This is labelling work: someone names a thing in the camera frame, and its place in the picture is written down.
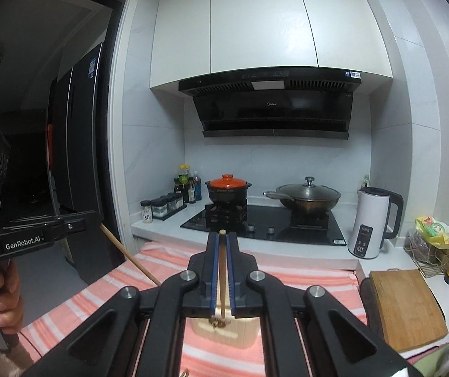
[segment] white kettle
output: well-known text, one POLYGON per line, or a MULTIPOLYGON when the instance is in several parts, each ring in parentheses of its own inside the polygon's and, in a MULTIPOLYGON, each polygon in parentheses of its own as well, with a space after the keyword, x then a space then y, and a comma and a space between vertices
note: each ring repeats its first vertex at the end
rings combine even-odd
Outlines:
POLYGON ((359 206, 348 249, 359 258, 376 258, 383 246, 383 241, 394 238, 399 232, 404 200, 395 192, 376 187, 364 187, 357 193, 359 206), (393 231, 387 232, 392 204, 397 205, 397 215, 393 231))

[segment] kettle handle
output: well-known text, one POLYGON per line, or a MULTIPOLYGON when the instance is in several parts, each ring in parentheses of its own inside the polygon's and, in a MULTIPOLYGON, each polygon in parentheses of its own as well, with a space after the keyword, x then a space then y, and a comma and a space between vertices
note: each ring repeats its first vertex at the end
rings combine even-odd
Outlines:
POLYGON ((384 239, 391 239, 395 238, 397 234, 399 233, 399 226, 401 225, 401 219, 402 219, 402 208, 404 207, 404 199, 402 198, 402 195, 397 194, 395 192, 389 191, 389 202, 388 202, 388 212, 387 212, 387 221, 390 216, 390 206, 392 204, 395 204, 397 206, 397 215, 395 216, 395 223, 394 223, 394 229, 392 232, 387 232, 387 225, 385 224, 385 231, 383 233, 383 240, 384 239))

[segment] ceiling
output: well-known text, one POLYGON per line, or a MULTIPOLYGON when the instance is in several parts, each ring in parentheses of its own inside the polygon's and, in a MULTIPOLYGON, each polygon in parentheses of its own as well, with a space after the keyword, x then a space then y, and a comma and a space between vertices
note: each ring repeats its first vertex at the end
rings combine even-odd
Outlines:
POLYGON ((58 67, 66 36, 100 8, 88 0, 0 0, 0 114, 20 109, 41 70, 58 67))

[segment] cutting board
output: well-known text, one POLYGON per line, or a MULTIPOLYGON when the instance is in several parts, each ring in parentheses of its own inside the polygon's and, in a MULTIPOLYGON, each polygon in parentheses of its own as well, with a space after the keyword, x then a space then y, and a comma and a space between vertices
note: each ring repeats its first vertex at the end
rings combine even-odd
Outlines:
POLYGON ((369 274, 387 344, 411 350, 447 335, 442 312, 420 271, 371 271, 369 274))

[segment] black range hood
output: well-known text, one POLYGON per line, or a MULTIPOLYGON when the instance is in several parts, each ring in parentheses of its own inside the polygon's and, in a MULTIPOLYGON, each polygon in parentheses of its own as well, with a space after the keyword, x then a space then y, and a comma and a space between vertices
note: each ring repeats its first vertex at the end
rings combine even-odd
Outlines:
POLYGON ((179 82, 193 97, 205 137, 304 136, 348 139, 359 72, 254 68, 179 82))

